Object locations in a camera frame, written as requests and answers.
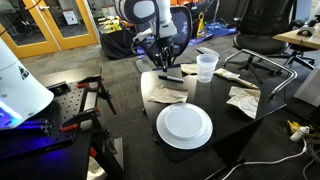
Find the cable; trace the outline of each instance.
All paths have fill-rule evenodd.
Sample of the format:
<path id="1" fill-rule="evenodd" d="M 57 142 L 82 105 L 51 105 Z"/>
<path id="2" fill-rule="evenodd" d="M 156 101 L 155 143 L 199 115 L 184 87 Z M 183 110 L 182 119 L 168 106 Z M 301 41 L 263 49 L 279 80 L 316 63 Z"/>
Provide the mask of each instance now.
<path id="1" fill-rule="evenodd" d="M 303 174 L 303 177 L 305 180 L 308 180 L 307 178 L 307 175 L 306 175 L 306 170 L 309 168 L 309 166 L 311 166 L 312 164 L 314 163 L 314 159 L 312 159 L 304 168 L 303 168 L 303 171 L 302 171 L 302 174 Z"/>
<path id="2" fill-rule="evenodd" d="M 25 8 L 25 10 L 21 12 L 21 14 L 23 15 L 25 12 L 27 12 L 27 11 L 35 8 L 41 1 L 42 1 L 42 0 L 39 0 L 35 5 L 31 6 L 30 8 Z M 4 31 L 2 31 L 2 32 L 0 33 L 0 37 L 1 37 L 5 32 L 7 32 L 7 30 L 13 25 L 13 23 L 16 21 L 16 19 L 17 19 L 18 17 L 19 17 L 19 16 L 16 16 L 16 17 L 13 19 L 13 21 L 10 23 L 10 25 L 9 25 Z"/>
<path id="3" fill-rule="evenodd" d="M 277 163 L 283 162 L 283 161 L 285 161 L 285 160 L 288 160 L 288 159 L 291 159 L 291 158 L 295 158 L 295 157 L 301 156 L 302 154 L 304 154 L 305 152 L 307 152 L 307 143 L 306 143 L 306 140 L 305 140 L 303 137 L 302 137 L 302 139 L 303 139 L 303 142 L 304 142 L 304 147 L 303 147 L 301 153 L 296 154 L 296 155 L 293 155 L 293 156 L 288 156 L 288 157 L 285 157 L 285 158 L 283 158 L 283 159 L 280 159 L 280 160 L 274 161 L 274 162 L 245 162 L 245 163 L 243 163 L 243 164 L 238 164 L 238 165 L 236 165 L 235 167 L 233 167 L 233 168 L 229 171 L 229 173 L 228 173 L 224 178 L 222 178 L 222 180 L 227 179 L 235 169 L 237 169 L 239 166 L 242 166 L 242 165 L 253 165 L 253 164 L 267 164 L 267 165 L 270 165 L 270 164 L 277 164 Z"/>

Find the desk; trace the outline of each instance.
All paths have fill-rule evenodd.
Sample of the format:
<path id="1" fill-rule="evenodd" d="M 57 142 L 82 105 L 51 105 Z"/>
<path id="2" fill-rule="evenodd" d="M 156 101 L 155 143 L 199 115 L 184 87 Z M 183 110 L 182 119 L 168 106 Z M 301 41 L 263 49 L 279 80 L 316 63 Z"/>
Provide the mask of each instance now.
<path id="1" fill-rule="evenodd" d="M 180 162 L 196 154 L 199 151 L 212 147 L 224 161 L 227 168 L 234 166 L 250 140 L 250 137 L 258 129 L 262 120 L 269 114 L 283 108 L 285 103 L 280 98 L 269 99 L 268 95 L 273 89 L 271 81 L 264 81 L 260 85 L 261 97 L 258 112 L 255 120 L 244 115 L 237 108 L 226 104 L 230 99 L 229 91 L 231 86 L 241 85 L 228 81 L 219 76 L 213 76 L 211 83 L 200 83 L 197 76 L 183 77 L 184 83 L 176 83 L 160 80 L 158 74 L 166 74 L 173 77 L 182 77 L 180 68 L 168 69 L 168 72 L 151 71 L 141 76 L 141 93 L 145 112 L 151 122 L 155 137 L 168 159 L 172 162 Z M 187 103 L 201 107 L 210 116 L 213 124 L 213 133 L 206 144 L 193 150 L 181 150 L 169 146 L 163 142 L 156 129 L 156 120 L 159 113 L 168 104 L 149 102 L 149 96 L 154 85 L 166 85 L 169 87 L 188 89 Z"/>
<path id="2" fill-rule="evenodd" d="M 299 29 L 297 29 L 273 36 L 273 39 L 296 45 L 302 45 L 313 49 L 320 49 L 320 23 L 316 24 L 316 26 L 318 26 L 318 28 L 311 37 L 297 35 L 299 31 Z"/>
<path id="3" fill-rule="evenodd" d="M 91 66 L 54 73 L 39 77 L 38 80 L 47 86 L 61 81 L 66 81 L 67 83 L 79 81 L 100 73 L 100 66 Z M 95 100 L 91 101 L 91 107 L 95 107 L 95 103 Z M 49 151 L 30 152 L 16 158 L 0 161 L 0 177 L 3 179 L 86 179 L 89 164 L 89 150 L 91 146 L 97 144 L 93 143 L 96 139 L 94 137 L 91 130 L 78 130 L 76 140 L 69 145 Z M 117 174 L 119 172 L 118 168 L 114 168 L 115 166 L 108 168 L 110 171 L 113 171 L 108 172 L 108 175 L 110 175 L 109 173 Z M 123 176 L 123 170 L 120 170 L 120 177 L 121 176 Z"/>

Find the clear plastic cup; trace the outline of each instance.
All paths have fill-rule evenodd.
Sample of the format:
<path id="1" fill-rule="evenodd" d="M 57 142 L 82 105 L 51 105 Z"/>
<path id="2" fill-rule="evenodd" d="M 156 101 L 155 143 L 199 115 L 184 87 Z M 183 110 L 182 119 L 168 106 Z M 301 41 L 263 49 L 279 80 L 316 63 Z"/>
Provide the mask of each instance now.
<path id="1" fill-rule="evenodd" d="M 198 81 L 202 83 L 211 81 L 218 60 L 219 58 L 213 54 L 200 54 L 197 56 Z"/>

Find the black table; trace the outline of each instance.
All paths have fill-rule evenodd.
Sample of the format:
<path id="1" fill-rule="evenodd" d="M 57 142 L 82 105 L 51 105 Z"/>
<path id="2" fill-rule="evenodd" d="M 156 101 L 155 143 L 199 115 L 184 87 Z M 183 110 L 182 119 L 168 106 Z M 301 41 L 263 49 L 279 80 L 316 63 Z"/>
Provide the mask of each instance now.
<path id="1" fill-rule="evenodd" d="M 207 147 L 212 147 L 223 160 L 226 168 L 233 167 L 239 162 L 243 149 L 253 133 L 258 129 L 262 120 L 286 105 L 280 98 L 269 99 L 268 95 L 273 90 L 274 84 L 272 81 L 265 80 L 263 85 L 258 85 L 261 90 L 261 96 L 256 119 L 253 120 L 234 106 L 226 104 L 226 101 L 230 99 L 229 91 L 231 86 L 242 87 L 240 84 L 216 75 L 213 76 L 211 83 L 201 83 L 197 81 L 197 76 L 188 75 L 183 77 L 184 83 L 182 84 L 161 80 L 158 78 L 158 74 L 182 77 L 182 73 L 180 68 L 171 68 L 168 69 L 168 72 L 162 72 L 161 70 L 145 72 L 141 77 L 141 92 L 145 112 L 151 122 L 151 127 L 156 139 L 159 141 L 159 145 L 172 162 L 180 162 Z M 188 89 L 187 103 L 201 107 L 212 120 L 213 133 L 206 144 L 192 150 L 181 150 L 162 141 L 156 129 L 156 120 L 159 113 L 168 104 L 148 101 L 154 85 Z"/>
<path id="2" fill-rule="evenodd" d="M 101 73 L 100 66 L 90 66 L 77 70 L 54 73 L 37 77 L 44 86 L 76 82 Z M 97 92 L 93 99 L 87 99 L 85 107 L 96 107 Z M 3 179 L 86 179 L 89 165 L 90 147 L 94 147 L 99 164 L 108 169 L 108 176 L 123 179 L 121 169 L 113 154 L 102 153 L 101 139 L 96 138 L 93 129 L 78 129 L 74 142 L 54 149 L 39 150 L 0 161 L 0 176 Z"/>

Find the floor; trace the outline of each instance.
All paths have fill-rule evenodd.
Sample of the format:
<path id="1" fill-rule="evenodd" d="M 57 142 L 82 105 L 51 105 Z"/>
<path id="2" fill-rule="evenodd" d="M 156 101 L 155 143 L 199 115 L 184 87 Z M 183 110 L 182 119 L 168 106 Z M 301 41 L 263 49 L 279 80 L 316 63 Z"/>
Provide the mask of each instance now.
<path id="1" fill-rule="evenodd" d="M 177 59 L 176 63 L 195 62 L 197 47 L 205 46 L 214 49 L 221 55 L 221 62 L 229 55 L 237 52 L 232 47 L 233 36 L 217 37 L 198 45 L 188 47 Z M 320 57 L 318 51 L 307 53 L 312 57 Z M 140 93 L 140 72 L 135 66 L 137 58 L 108 60 L 104 57 L 100 45 L 90 45 L 77 49 L 21 59 L 21 62 L 35 76 L 86 67 L 93 64 L 102 66 L 104 84 L 112 94 L 112 102 L 117 115 L 113 115 L 104 102 L 99 102 L 102 110 L 102 121 L 110 130 L 112 138 L 122 137 L 125 150 L 125 176 L 128 180 L 200 180 L 223 166 L 221 160 L 212 149 L 200 152 L 181 163 L 171 163 L 162 150 L 153 142 L 153 133 L 147 117 L 142 113 L 143 103 Z M 294 64 L 298 72 L 285 91 L 279 92 L 278 98 L 285 98 L 287 109 L 302 117 L 310 113 L 314 107 L 293 98 L 296 89 L 310 73 L 309 70 Z M 264 78 L 282 79 L 281 77 Z M 276 161 L 302 151 L 303 143 L 294 143 L 285 134 L 283 122 L 300 121 L 290 111 L 280 110 L 263 121 L 263 124 L 252 137 L 243 152 L 247 161 Z M 311 161 L 307 154 L 275 165 L 248 165 L 239 167 L 228 179 L 304 179 L 302 170 Z M 320 165 L 313 164 L 307 170 L 308 179 L 319 179 Z"/>

